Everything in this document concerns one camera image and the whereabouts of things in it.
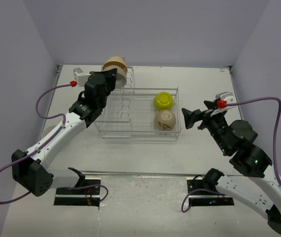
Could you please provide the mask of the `yellow-green bowl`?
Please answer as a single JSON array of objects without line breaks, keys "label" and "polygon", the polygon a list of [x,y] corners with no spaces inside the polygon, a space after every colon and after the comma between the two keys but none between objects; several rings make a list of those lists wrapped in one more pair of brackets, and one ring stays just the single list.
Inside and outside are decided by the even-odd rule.
[{"label": "yellow-green bowl", "polygon": [[167,92],[159,92],[153,100],[153,106],[158,111],[171,110],[173,104],[174,104],[174,100],[171,94]]}]

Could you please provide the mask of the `white wire dish rack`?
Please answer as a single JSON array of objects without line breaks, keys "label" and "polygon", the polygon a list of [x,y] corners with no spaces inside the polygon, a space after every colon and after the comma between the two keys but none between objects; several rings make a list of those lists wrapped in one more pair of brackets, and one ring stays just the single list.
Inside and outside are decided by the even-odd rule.
[{"label": "white wire dish rack", "polygon": [[[160,92],[172,97],[171,112],[176,123],[172,130],[159,129],[154,119],[158,110],[154,99]],[[181,132],[178,86],[167,67],[130,67],[127,84],[107,99],[102,115],[95,121],[104,139],[141,142],[176,141]]]}]

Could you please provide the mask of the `beige bowl white interior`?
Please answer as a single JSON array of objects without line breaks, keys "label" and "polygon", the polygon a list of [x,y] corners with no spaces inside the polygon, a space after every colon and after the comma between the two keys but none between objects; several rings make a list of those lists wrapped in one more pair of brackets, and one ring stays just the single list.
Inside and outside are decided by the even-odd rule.
[{"label": "beige bowl white interior", "polygon": [[117,75],[116,75],[116,83],[115,88],[120,89],[123,88],[127,83],[126,73],[120,67],[117,68]]}]

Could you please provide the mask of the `red bowl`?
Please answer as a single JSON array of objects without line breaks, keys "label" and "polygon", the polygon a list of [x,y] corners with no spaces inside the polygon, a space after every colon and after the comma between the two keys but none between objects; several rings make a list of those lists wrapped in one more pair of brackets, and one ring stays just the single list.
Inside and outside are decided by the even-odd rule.
[{"label": "red bowl", "polygon": [[56,129],[57,129],[56,125],[52,125],[52,126],[45,128],[44,131],[42,132],[41,139],[44,139],[45,137],[50,138],[52,136],[52,134],[55,133]]}]

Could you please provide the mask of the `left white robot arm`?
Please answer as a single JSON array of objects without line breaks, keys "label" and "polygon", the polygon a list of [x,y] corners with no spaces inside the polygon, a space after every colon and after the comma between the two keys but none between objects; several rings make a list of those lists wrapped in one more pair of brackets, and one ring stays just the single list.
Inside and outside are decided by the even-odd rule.
[{"label": "left white robot arm", "polygon": [[80,194],[87,188],[85,176],[79,170],[51,170],[50,164],[75,136],[88,128],[106,107],[107,97],[115,89],[117,69],[91,72],[77,101],[63,115],[62,121],[42,140],[26,151],[12,154],[13,179],[34,196],[49,189],[62,188]]}]

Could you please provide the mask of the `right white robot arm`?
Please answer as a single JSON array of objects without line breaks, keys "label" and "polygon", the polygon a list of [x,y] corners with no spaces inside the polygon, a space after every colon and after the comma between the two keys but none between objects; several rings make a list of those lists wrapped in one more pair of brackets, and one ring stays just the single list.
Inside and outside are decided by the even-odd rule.
[{"label": "right white robot arm", "polygon": [[190,129],[200,121],[199,130],[207,129],[224,156],[244,177],[254,182],[261,192],[256,194],[234,182],[221,171],[212,168],[201,180],[201,185],[188,193],[206,192],[217,196],[230,196],[248,206],[267,220],[269,227],[281,235],[281,177],[277,159],[269,156],[254,140],[258,134],[245,120],[227,124],[225,114],[237,103],[216,99],[205,101],[207,110],[189,111],[182,109],[185,127]]}]

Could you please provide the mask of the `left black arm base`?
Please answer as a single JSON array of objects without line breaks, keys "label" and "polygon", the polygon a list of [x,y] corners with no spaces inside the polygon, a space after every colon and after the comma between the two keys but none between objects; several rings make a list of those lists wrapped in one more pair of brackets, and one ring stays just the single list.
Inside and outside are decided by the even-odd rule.
[{"label": "left black arm base", "polygon": [[52,187],[56,189],[55,206],[93,206],[99,207],[109,194],[108,188],[101,184],[100,178],[87,178],[75,168],[57,171]]}]

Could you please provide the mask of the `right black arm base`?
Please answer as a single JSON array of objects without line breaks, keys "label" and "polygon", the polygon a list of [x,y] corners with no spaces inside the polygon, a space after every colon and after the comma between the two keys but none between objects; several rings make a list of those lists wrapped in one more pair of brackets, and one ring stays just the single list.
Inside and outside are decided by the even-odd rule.
[{"label": "right black arm base", "polygon": [[205,188],[202,175],[187,178],[187,195],[181,204],[182,213],[188,212],[192,207],[234,205],[234,200],[230,196],[220,194],[214,188]]}]

